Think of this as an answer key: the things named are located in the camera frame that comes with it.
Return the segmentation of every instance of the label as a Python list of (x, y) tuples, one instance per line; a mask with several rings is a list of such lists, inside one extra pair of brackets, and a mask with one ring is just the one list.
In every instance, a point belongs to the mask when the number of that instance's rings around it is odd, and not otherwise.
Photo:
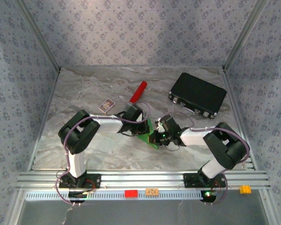
[(158, 188), (146, 188), (146, 195), (159, 195)]

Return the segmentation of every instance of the black case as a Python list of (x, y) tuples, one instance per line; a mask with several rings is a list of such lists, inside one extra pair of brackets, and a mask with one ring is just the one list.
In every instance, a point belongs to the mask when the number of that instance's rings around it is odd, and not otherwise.
[(205, 117), (217, 116), (227, 92), (195, 76), (182, 73), (169, 92), (176, 104)]

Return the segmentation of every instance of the patterned wallpaper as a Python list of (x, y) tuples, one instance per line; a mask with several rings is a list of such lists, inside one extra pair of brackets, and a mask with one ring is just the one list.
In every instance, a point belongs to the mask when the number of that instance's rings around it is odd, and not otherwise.
[(255, 0), (25, 0), (61, 67), (221, 65)]
[(12, 1), (0, 1), (0, 224), (25, 171), (55, 72)]
[(270, 0), (228, 72), (281, 212), (281, 0)]

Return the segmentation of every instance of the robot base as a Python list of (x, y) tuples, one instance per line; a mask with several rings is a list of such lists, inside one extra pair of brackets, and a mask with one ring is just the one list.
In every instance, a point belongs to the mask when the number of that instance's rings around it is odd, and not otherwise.
[(214, 183), (217, 182), (221, 188), (226, 187), (225, 179), (222, 174), (218, 174), (213, 179), (210, 179), (208, 182), (203, 183), (200, 181), (200, 176), (197, 173), (184, 173), (183, 181), (185, 188), (212, 188)]
[(100, 188), (100, 183), (100, 174), (87, 174), (87, 172), (85, 171), (80, 177), (75, 178), (70, 173), (68, 173), (61, 177), (59, 182), (59, 188), (93, 189), (93, 184), (95, 185), (95, 188)]

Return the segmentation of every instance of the small card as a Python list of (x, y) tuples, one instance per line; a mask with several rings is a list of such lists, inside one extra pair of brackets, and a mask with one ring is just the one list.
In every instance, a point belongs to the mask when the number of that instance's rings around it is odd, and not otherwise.
[(114, 104), (115, 103), (108, 98), (99, 106), (99, 109), (106, 114)]

